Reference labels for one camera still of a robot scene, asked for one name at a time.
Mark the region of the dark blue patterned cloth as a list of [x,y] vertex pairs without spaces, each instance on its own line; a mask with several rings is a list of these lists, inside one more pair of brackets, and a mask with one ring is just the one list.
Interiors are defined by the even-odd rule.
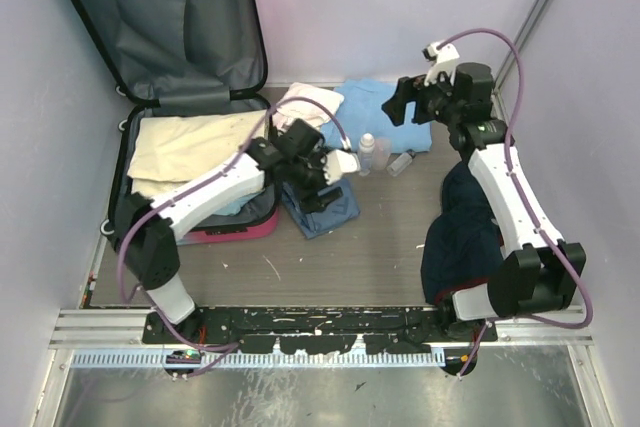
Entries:
[[360,215],[360,208],[351,182],[343,178],[336,183],[336,187],[340,187],[342,190],[340,198],[330,203],[323,212],[305,214],[301,210],[292,187],[288,184],[283,185],[282,204],[307,239],[329,233]]

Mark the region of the clear plastic cup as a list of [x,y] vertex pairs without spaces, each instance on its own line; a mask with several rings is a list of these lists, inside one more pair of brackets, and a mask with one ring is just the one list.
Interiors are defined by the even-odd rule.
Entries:
[[372,155],[372,169],[376,171],[384,170],[391,156],[392,142],[389,138],[378,137],[375,139],[374,151]]

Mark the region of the white plastic bottle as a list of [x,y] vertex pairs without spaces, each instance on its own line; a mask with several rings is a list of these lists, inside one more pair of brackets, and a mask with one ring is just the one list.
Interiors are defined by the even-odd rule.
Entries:
[[366,176],[371,172],[374,150],[374,136],[371,133],[364,133],[360,137],[357,149],[360,176]]

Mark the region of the small clear vial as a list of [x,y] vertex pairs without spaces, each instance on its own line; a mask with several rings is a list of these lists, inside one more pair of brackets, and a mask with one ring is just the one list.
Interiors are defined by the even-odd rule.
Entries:
[[416,153],[413,150],[407,150],[403,152],[388,165],[388,174],[392,177],[397,177],[413,162],[415,157]]

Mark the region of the light blue pants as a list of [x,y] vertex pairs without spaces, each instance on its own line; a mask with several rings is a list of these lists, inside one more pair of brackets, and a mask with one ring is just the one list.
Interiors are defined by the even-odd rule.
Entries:
[[253,207],[254,199],[260,197],[259,193],[249,194],[234,200],[224,207],[216,210],[213,216],[232,217],[251,215],[255,208]]

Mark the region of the beige cloth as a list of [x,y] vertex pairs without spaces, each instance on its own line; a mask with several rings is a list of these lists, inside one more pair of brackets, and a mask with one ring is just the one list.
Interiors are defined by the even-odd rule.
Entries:
[[127,171],[131,190],[154,197],[196,179],[232,157],[255,125],[264,136],[263,112],[143,119]]

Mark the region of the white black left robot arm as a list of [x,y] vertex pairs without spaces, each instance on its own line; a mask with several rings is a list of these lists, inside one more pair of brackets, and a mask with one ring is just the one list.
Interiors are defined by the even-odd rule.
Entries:
[[179,276],[178,241],[223,207],[261,191],[267,181],[291,186],[303,212],[321,212],[341,196],[337,182],[359,168],[348,146],[327,147],[302,120],[273,140],[252,138],[220,166],[178,189],[153,199],[130,196],[116,226],[118,267],[134,274],[163,314],[165,332],[178,343],[191,342],[200,319]]

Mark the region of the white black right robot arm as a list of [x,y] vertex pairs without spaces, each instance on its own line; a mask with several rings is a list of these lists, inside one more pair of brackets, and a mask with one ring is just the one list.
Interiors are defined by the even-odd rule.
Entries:
[[426,74],[402,77],[382,109],[395,126],[415,105],[415,124],[439,122],[449,143],[488,202],[503,241],[503,258],[484,279],[442,293],[434,304],[444,337],[459,341],[474,322],[528,317],[547,323],[582,293],[586,252],[568,242],[537,201],[519,164],[508,125],[493,113],[489,66],[466,62],[434,65]]

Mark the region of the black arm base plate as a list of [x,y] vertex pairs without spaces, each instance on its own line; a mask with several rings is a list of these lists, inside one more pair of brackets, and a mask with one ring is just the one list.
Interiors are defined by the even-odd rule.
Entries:
[[429,353],[437,343],[472,343],[480,320],[452,323],[430,307],[199,307],[176,328],[207,345],[236,343],[242,353]]

